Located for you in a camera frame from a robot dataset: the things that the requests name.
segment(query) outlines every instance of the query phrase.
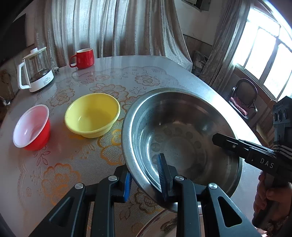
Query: bowl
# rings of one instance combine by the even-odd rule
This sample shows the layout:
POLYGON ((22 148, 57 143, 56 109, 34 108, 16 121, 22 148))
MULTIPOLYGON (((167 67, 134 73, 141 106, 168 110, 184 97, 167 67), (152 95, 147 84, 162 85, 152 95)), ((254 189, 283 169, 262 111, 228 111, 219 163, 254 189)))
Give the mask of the bowl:
POLYGON ((50 138, 49 109, 44 104, 33 106, 18 120, 13 131, 16 147, 29 151, 42 149, 50 138))
POLYGON ((236 138, 224 117, 207 101, 186 90, 163 88, 139 97, 122 126, 122 148, 137 185, 161 207, 165 203, 157 172, 157 157, 197 184, 217 183, 230 197, 240 180, 242 160, 212 143, 222 133, 236 138))
POLYGON ((76 134, 87 138, 100 137, 107 133, 120 115, 116 98, 104 93, 84 95, 67 109, 65 124, 76 134))

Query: red bowl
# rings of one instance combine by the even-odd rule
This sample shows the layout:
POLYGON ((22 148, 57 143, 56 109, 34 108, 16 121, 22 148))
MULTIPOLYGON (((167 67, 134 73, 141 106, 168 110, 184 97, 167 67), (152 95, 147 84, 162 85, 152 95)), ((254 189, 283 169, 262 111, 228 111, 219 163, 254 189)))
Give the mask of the red bowl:
POLYGON ((43 104, 33 106, 18 120, 13 143, 16 147, 29 151, 42 149, 50 138, 49 109, 43 104))

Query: stainless steel basin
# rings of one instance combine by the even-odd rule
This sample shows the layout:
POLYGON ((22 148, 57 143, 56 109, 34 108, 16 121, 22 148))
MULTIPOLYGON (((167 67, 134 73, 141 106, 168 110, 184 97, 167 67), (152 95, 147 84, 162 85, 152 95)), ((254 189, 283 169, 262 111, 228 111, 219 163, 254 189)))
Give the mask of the stainless steel basin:
POLYGON ((241 176, 242 160, 213 145, 212 136, 235 137, 224 117, 208 102, 186 90, 150 91, 135 101, 122 128, 122 148, 129 171, 140 188, 160 206, 165 203, 157 172, 157 156, 195 183, 217 183, 228 196, 241 176))

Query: window pane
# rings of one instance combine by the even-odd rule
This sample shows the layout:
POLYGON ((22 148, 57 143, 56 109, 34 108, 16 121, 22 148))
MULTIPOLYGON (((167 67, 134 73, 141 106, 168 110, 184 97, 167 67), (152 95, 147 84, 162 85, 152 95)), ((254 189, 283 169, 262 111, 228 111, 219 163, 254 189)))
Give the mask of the window pane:
POLYGON ((264 86, 276 98, 288 80, 291 70, 292 53, 283 44, 280 44, 271 71, 264 82, 264 86))
POLYGON ((257 9, 251 9, 249 11, 247 20, 257 24, 274 36, 279 35, 280 25, 257 9))
POLYGON ((267 62, 273 52, 276 38, 263 29, 259 29, 253 50, 247 61, 247 69, 257 79, 260 79, 267 62))
POLYGON ((282 40, 289 48, 292 49, 292 40, 284 27, 280 28, 279 39, 282 40))
POLYGON ((289 78, 289 81, 283 91, 283 93, 281 94, 279 100, 283 99, 285 96, 292 96, 292 75, 289 78))
POLYGON ((258 31, 258 26, 251 23, 247 22, 242 36, 240 38, 239 44, 237 46, 235 55, 234 55, 234 63, 238 63, 241 66, 244 65, 249 52, 251 50, 251 47, 253 46, 253 41, 256 37, 256 32, 258 31))

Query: screw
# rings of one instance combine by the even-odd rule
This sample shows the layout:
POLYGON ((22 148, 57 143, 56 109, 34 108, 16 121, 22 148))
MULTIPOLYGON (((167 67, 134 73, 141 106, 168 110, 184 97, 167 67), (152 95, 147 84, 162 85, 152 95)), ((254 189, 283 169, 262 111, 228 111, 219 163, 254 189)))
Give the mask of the screw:
POLYGON ((185 178, 184 178, 183 176, 181 176, 181 175, 177 175, 177 176, 175 176, 174 178, 175 178, 176 181, 179 181, 179 182, 181 182, 181 181, 183 181, 183 180, 185 179, 185 178))
POLYGON ((218 188, 218 185, 215 184, 215 183, 209 183, 209 188, 210 189, 216 189, 216 188, 218 188))
POLYGON ((83 188, 83 184, 82 183, 77 183, 74 186, 76 189, 82 189, 83 188))
POLYGON ((118 178, 115 175, 109 176, 109 181, 116 181, 118 178))

